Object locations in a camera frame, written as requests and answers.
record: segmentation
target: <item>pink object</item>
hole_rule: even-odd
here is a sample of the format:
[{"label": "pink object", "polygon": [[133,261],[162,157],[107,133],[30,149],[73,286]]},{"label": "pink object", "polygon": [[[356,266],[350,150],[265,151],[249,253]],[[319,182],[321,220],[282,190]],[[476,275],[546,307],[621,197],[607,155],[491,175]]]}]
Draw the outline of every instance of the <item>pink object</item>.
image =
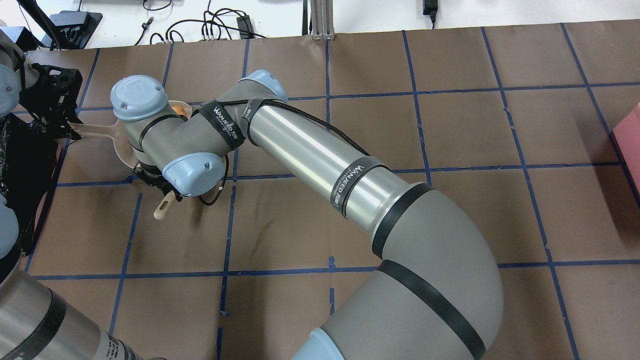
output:
[{"label": "pink object", "polygon": [[640,104],[613,129],[613,133],[640,191]]}]

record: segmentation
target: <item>white surface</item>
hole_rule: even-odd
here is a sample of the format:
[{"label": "white surface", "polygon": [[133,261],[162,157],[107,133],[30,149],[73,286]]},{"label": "white surface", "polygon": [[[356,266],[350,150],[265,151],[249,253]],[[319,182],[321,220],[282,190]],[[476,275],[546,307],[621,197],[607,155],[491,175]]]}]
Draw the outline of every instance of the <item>white surface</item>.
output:
[{"label": "white surface", "polygon": [[[153,8],[168,0],[150,0]],[[640,18],[639,0],[440,0],[437,28],[462,28],[515,24],[544,24]],[[75,10],[78,0],[39,0],[50,15],[61,10]],[[82,10],[104,15],[88,47],[133,45],[141,33],[141,24],[155,18],[142,44],[148,44],[153,32],[164,31],[182,19],[201,19],[207,0],[178,0],[173,8],[148,12],[142,0],[83,0]],[[302,28],[301,0],[213,0],[211,10],[230,7],[246,11],[254,30],[267,37],[297,36]],[[334,0],[337,33],[426,29],[431,27],[422,14],[422,0]],[[15,0],[0,0],[0,19],[9,26],[23,26],[24,19]],[[236,27],[235,16],[225,22]],[[30,19],[36,36],[43,31]],[[200,24],[176,27],[187,41],[201,39]]]}]

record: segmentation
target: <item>black strap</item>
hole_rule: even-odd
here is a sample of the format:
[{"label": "black strap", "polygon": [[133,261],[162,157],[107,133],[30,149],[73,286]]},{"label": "black strap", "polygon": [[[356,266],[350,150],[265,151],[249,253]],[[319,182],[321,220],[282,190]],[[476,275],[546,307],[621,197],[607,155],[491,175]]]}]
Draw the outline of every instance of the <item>black strap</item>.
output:
[{"label": "black strap", "polygon": [[396,222],[409,208],[409,206],[413,204],[413,202],[415,202],[419,197],[423,196],[426,192],[431,190],[432,188],[425,183],[420,183],[413,188],[410,188],[389,209],[385,217],[382,218],[382,221],[378,226],[378,230],[376,230],[376,234],[374,234],[373,236],[373,243],[371,244],[373,253],[376,254],[380,259],[382,258],[382,250],[385,248],[387,238],[389,237],[391,230],[394,228],[394,226],[396,226]]},{"label": "black strap", "polygon": [[38,326],[20,345],[2,360],[33,360],[53,340],[67,314],[67,303],[51,291],[51,303]]},{"label": "black strap", "polygon": [[9,253],[0,259],[0,284],[9,276],[20,260],[20,245],[14,244]]},{"label": "black strap", "polygon": [[352,162],[338,177],[331,191],[331,205],[347,218],[347,200],[357,182],[369,171],[376,167],[383,167],[388,170],[380,160],[373,156],[363,156]]},{"label": "black strap", "polygon": [[475,360],[484,355],[486,352],[484,342],[474,327],[427,280],[391,260],[382,261],[382,264],[376,270],[391,276],[424,301],[458,335]]},{"label": "black strap", "polygon": [[244,129],[244,132],[246,133],[246,137],[255,146],[258,146],[258,144],[256,144],[251,138],[251,120],[253,120],[253,116],[255,115],[256,111],[258,111],[258,109],[262,106],[262,103],[265,100],[278,100],[278,98],[270,96],[254,97],[253,99],[247,101],[246,107],[244,108],[244,113],[242,115],[243,121],[241,122],[241,125]]},{"label": "black strap", "polygon": [[242,135],[240,127],[216,99],[203,103],[194,112],[194,115],[197,113],[201,113],[207,119],[232,151],[236,150],[244,142],[244,135]]},{"label": "black strap", "polygon": [[145,139],[145,136],[147,135],[149,130],[151,130],[152,127],[156,126],[156,124],[159,123],[160,121],[166,120],[166,119],[171,119],[171,118],[177,118],[176,114],[162,115],[161,117],[158,117],[158,118],[154,119],[152,122],[148,123],[147,126],[145,126],[145,128],[142,129],[142,132],[140,133],[140,137],[138,137],[138,146],[140,146],[140,149],[142,148],[142,140]]}]

